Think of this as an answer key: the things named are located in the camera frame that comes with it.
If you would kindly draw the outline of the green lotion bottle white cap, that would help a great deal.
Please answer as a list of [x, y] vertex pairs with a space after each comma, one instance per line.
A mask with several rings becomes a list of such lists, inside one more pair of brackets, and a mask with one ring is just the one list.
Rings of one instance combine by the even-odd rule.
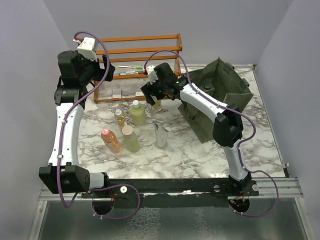
[[136, 126], [142, 126], [146, 123], [145, 107], [138, 100], [134, 100], [129, 106], [132, 123]]

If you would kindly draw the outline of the green canvas bag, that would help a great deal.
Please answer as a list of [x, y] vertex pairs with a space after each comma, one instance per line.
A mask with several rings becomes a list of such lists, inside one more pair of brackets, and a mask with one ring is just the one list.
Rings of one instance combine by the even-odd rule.
[[[233, 65], [220, 58], [204, 68], [189, 71], [189, 75], [199, 88], [211, 83], [215, 88], [213, 98], [228, 106], [235, 104], [240, 112], [254, 95], [249, 90], [248, 82], [236, 73]], [[186, 102], [182, 102], [178, 110], [202, 144], [213, 139], [214, 123], [204, 113]]]

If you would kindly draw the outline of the green bottle beige cap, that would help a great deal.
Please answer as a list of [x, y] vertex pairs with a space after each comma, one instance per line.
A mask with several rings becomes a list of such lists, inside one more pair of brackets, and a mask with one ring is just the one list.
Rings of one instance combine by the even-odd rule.
[[133, 127], [125, 123], [121, 132], [126, 148], [132, 153], [137, 153], [140, 150], [140, 144]]

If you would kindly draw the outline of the clear square bottle black cap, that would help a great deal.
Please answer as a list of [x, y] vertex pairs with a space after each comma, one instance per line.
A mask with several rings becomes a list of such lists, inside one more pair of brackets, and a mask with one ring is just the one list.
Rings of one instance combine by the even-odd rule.
[[199, 87], [203, 92], [207, 95], [213, 97], [215, 93], [215, 87], [211, 83], [205, 83], [204, 85]]

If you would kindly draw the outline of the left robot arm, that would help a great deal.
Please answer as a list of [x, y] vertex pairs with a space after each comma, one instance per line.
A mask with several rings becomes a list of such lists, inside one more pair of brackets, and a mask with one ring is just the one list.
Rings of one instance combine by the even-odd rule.
[[77, 50], [58, 54], [60, 77], [54, 93], [57, 113], [55, 140], [48, 165], [40, 167], [38, 175], [53, 194], [84, 193], [93, 189], [97, 196], [106, 197], [111, 190], [105, 172], [92, 173], [79, 166], [78, 137], [84, 115], [87, 85], [91, 81], [112, 81], [115, 67], [102, 56], [90, 60]]

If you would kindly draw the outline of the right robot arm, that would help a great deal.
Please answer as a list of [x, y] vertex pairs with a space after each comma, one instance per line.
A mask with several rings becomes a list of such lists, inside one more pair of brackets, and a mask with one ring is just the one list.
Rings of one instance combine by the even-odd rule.
[[213, 122], [213, 139], [223, 147], [228, 162], [229, 189], [236, 196], [246, 192], [252, 176], [245, 167], [240, 146], [244, 127], [238, 107], [209, 96], [188, 75], [177, 77], [166, 62], [146, 66], [143, 73], [148, 76], [148, 82], [141, 91], [148, 104], [153, 106], [157, 100], [173, 97], [191, 104]]

